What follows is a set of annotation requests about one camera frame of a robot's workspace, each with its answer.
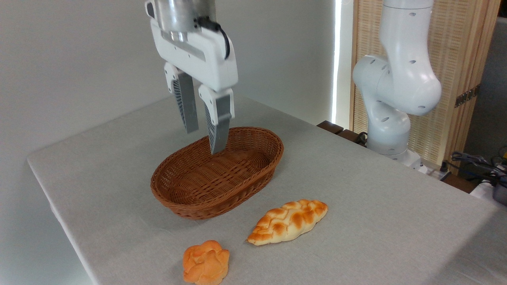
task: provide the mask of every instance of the white robotic arm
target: white robotic arm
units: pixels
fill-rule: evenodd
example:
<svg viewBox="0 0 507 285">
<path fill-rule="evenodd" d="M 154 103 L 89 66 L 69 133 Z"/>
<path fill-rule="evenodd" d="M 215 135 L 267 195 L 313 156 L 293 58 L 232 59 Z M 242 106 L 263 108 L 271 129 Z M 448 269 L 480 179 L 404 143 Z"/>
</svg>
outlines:
<svg viewBox="0 0 507 285">
<path fill-rule="evenodd" d="M 422 172 L 419 155 L 407 149 L 406 113 L 427 114 L 442 92 L 427 49 L 432 6 L 433 0 L 384 0 L 379 37 L 387 58 L 367 55 L 353 72 L 368 114 L 367 147 Z"/>
<path fill-rule="evenodd" d="M 188 133 L 199 128 L 193 78 L 202 83 L 211 152 L 223 150 L 234 118 L 231 87 L 238 82 L 234 47 L 214 22 L 213 0 L 148 0 L 146 13 L 164 66 L 169 92 L 174 94 Z"/>
</svg>

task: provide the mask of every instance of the white wall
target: white wall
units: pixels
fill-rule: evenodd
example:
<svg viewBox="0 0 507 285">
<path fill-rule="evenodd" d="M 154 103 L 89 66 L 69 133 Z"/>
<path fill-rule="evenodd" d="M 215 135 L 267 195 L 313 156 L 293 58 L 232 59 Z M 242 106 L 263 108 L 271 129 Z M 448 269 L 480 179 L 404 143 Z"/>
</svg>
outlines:
<svg viewBox="0 0 507 285">
<path fill-rule="evenodd" d="M 334 1 L 216 6 L 235 94 L 329 119 Z M 5 0 L 0 21 L 0 284 L 89 284 L 26 156 L 168 96 L 143 1 Z"/>
<path fill-rule="evenodd" d="M 337 21 L 340 26 L 336 27 L 335 38 L 337 48 L 336 67 L 336 114 L 331 117 L 332 122 L 344 128 L 350 125 L 350 81 L 352 74 L 352 25 L 354 16 L 353 0 L 337 0 L 340 5 L 340 13 Z"/>
</svg>

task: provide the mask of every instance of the electrical cable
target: electrical cable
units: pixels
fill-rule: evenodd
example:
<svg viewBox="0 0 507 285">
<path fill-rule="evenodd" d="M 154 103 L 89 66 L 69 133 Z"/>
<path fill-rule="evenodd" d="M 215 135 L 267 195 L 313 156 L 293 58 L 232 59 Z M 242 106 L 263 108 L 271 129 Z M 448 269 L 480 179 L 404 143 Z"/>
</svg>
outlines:
<svg viewBox="0 0 507 285">
<path fill-rule="evenodd" d="M 502 170 L 494 165 L 491 165 L 482 156 L 469 155 L 467 153 L 462 153 L 462 152 L 453 152 L 451 155 L 451 160 L 471 163 L 471 164 L 475 165 L 476 167 L 484 169 L 488 172 L 494 172 L 498 176 L 503 176 L 506 174 L 504 170 Z"/>
<path fill-rule="evenodd" d="M 229 44 L 229 37 L 227 37 L 227 34 L 225 33 L 224 29 L 222 29 L 222 27 L 219 27 L 220 29 L 220 32 L 222 33 L 222 35 L 224 36 L 224 40 L 225 40 L 225 60 L 227 60 L 229 58 L 229 55 L 231 54 L 231 45 Z"/>
<path fill-rule="evenodd" d="M 484 176 L 489 176 L 489 177 L 495 177 L 495 175 L 493 175 L 492 173 L 479 173 L 480 175 L 484 175 Z M 466 179 L 467 181 L 473 181 L 473 180 L 477 180 L 477 179 L 482 179 L 480 177 L 472 177 L 472 178 L 468 178 Z"/>
<path fill-rule="evenodd" d="M 493 185 L 493 184 L 494 184 L 494 182 L 491 182 L 491 181 L 489 181 L 489 180 L 485 180 L 485 179 L 483 179 L 483 178 L 481 178 L 481 177 L 472 177 L 472 178 L 468 178 L 468 179 L 467 179 L 467 181 L 470 181 L 470 182 L 472 182 L 472 181 L 474 181 L 474 180 L 482 180 L 482 182 L 487 181 L 487 182 L 489 182 L 491 185 Z"/>
<path fill-rule="evenodd" d="M 224 36 L 224 41 L 225 41 L 225 58 L 224 59 L 227 60 L 229 58 L 229 55 L 231 54 L 231 45 L 229 43 L 229 37 L 225 33 L 224 29 L 222 29 L 220 24 L 212 21 L 209 18 L 209 16 L 197 18 L 197 23 L 199 24 L 199 26 L 201 26 L 203 28 L 206 28 L 206 29 L 209 29 L 209 30 L 212 30 L 215 32 L 219 31 Z"/>
<path fill-rule="evenodd" d="M 460 170 L 460 171 L 463 171 L 463 173 L 466 173 L 466 174 L 469 174 L 469 175 L 472 175 L 472 176 L 476 176 L 476 177 L 482 178 L 482 179 L 484 179 L 484 180 L 492 181 L 492 182 L 495 182 L 495 183 L 500 182 L 500 179 L 498 179 L 496 176 L 491 177 L 491 176 L 485 176 L 485 175 L 478 174 L 478 173 L 473 173 L 473 172 L 470 172 L 470 171 L 467 171 L 467 170 L 463 169 L 462 167 L 459 167 L 459 166 L 457 166 L 457 165 L 454 165 L 454 164 L 450 163 L 450 162 L 449 162 L 449 161 L 447 161 L 447 160 L 444 160 L 444 162 L 445 162 L 446 164 L 448 164 L 448 165 L 450 165 L 450 166 L 452 166 L 452 167 L 454 167 L 454 168 L 456 168 L 456 169 Z"/>
<path fill-rule="evenodd" d="M 366 141 L 368 139 L 368 133 L 367 132 L 360 132 L 359 136 L 357 138 L 359 139 L 360 143 L 363 143 L 364 145 L 366 145 Z"/>
</svg>

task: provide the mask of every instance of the brown woven basket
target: brown woven basket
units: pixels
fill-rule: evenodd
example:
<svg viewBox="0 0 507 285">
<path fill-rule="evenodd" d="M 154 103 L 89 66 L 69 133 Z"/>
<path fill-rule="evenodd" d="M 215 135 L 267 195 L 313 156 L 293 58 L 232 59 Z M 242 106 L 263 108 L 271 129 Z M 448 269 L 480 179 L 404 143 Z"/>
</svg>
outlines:
<svg viewBox="0 0 507 285">
<path fill-rule="evenodd" d="M 152 192 L 181 217 L 216 217 L 266 186 L 282 153 L 282 141 L 270 130 L 231 128 L 220 153 L 211 155 L 206 136 L 166 158 L 153 173 Z"/>
</svg>

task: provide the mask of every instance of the bread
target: bread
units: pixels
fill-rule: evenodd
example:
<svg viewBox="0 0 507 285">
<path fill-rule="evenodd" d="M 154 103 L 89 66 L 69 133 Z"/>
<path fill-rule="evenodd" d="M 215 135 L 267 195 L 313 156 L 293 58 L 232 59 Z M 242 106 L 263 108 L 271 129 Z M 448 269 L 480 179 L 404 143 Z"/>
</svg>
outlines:
<svg viewBox="0 0 507 285">
<path fill-rule="evenodd" d="M 189 247 L 183 254 L 183 280 L 197 285 L 217 285 L 227 275 L 229 251 L 214 240 Z"/>
<path fill-rule="evenodd" d="M 315 226 L 328 212 L 320 201 L 301 199 L 269 210 L 253 229 L 247 241 L 255 245 L 293 240 Z"/>
</svg>

